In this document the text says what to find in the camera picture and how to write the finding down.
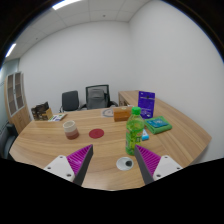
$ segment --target purple and white box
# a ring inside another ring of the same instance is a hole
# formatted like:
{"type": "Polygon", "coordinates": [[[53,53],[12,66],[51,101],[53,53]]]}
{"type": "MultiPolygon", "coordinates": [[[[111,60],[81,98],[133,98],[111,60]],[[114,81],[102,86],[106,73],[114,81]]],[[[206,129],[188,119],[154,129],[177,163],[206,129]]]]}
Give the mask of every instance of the purple and white box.
{"type": "Polygon", "coordinates": [[[141,116],[143,119],[153,117],[155,105],[155,93],[139,91],[138,106],[141,108],[141,116]]]}

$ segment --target conference table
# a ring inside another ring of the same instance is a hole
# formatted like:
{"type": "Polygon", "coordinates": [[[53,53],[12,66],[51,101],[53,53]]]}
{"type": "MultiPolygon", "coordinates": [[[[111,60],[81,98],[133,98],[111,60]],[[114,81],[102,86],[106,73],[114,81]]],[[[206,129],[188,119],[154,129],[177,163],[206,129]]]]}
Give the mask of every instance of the conference table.
{"type": "MultiPolygon", "coordinates": [[[[138,91],[120,91],[118,99],[119,106],[138,106],[138,91]]],[[[58,155],[68,156],[92,144],[93,156],[83,188],[125,190],[145,186],[138,161],[125,151],[126,121],[115,122],[113,117],[104,117],[102,110],[66,112],[66,117],[57,122],[33,120],[17,137],[10,154],[17,162],[43,169],[58,155]],[[63,129],[63,123],[69,120],[76,122],[80,133],[73,140],[66,138],[63,129]],[[104,135],[93,139],[89,132],[97,128],[103,129],[104,135]],[[126,171],[118,169],[116,163],[121,157],[131,158],[133,167],[126,171]]],[[[172,129],[154,135],[145,128],[149,140],[142,141],[141,146],[159,156],[170,156],[183,168],[189,166],[209,144],[211,136],[196,122],[158,98],[155,99],[153,117],[157,116],[163,116],[172,129]]]]}

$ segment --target office chair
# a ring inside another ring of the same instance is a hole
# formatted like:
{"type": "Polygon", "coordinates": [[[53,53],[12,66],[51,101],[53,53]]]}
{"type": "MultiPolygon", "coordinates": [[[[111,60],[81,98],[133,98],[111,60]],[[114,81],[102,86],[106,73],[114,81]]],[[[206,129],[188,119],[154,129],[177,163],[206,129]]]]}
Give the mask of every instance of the office chair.
{"type": "Polygon", "coordinates": [[[87,110],[107,108],[118,104],[110,100],[109,85],[96,85],[86,87],[86,104],[80,106],[79,110],[87,108],[87,110]]]}
{"type": "Polygon", "coordinates": [[[59,110],[59,113],[64,111],[75,111],[79,108],[79,95],[78,91],[70,91],[62,93],[62,106],[59,110]]]}
{"type": "Polygon", "coordinates": [[[14,124],[6,124],[0,135],[0,158],[15,161],[9,154],[12,144],[16,140],[18,132],[14,124]]]}

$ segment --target ceiling light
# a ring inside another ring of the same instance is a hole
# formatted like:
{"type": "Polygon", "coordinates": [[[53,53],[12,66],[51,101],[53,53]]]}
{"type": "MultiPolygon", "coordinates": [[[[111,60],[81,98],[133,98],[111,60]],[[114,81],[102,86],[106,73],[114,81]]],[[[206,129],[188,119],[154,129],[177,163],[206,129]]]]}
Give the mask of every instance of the ceiling light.
{"type": "Polygon", "coordinates": [[[10,47],[10,49],[9,49],[9,51],[8,51],[8,53],[7,53],[7,55],[5,56],[5,57],[8,57],[10,54],[11,54],[11,52],[12,52],[12,50],[13,50],[13,48],[16,46],[16,44],[13,44],[11,47],[10,47]]]}
{"type": "Polygon", "coordinates": [[[57,9],[60,9],[61,7],[64,7],[66,5],[69,5],[74,2],[79,2],[79,1],[81,1],[81,0],[65,0],[65,1],[59,2],[58,4],[52,6],[52,8],[54,10],[57,10],[57,9]]]}

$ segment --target chair backrest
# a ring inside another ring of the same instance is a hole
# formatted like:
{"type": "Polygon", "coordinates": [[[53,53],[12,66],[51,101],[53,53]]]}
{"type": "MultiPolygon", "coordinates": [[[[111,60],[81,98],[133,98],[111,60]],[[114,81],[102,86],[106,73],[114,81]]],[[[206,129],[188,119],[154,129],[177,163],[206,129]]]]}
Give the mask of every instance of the chair backrest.
{"type": "Polygon", "coordinates": [[[8,158],[11,145],[17,136],[18,132],[16,131],[15,125],[7,123],[0,133],[0,158],[8,158]]]}
{"type": "Polygon", "coordinates": [[[102,89],[91,89],[88,95],[88,101],[86,103],[88,110],[106,108],[107,98],[102,89]]]}
{"type": "Polygon", "coordinates": [[[109,85],[97,85],[86,87],[87,109],[106,108],[109,107],[109,102],[109,85]]]}
{"type": "Polygon", "coordinates": [[[62,107],[64,111],[74,111],[79,108],[78,91],[62,93],[62,107]]]}
{"type": "Polygon", "coordinates": [[[0,158],[4,158],[4,149],[9,137],[10,137],[9,131],[5,127],[0,134],[0,158]]]}

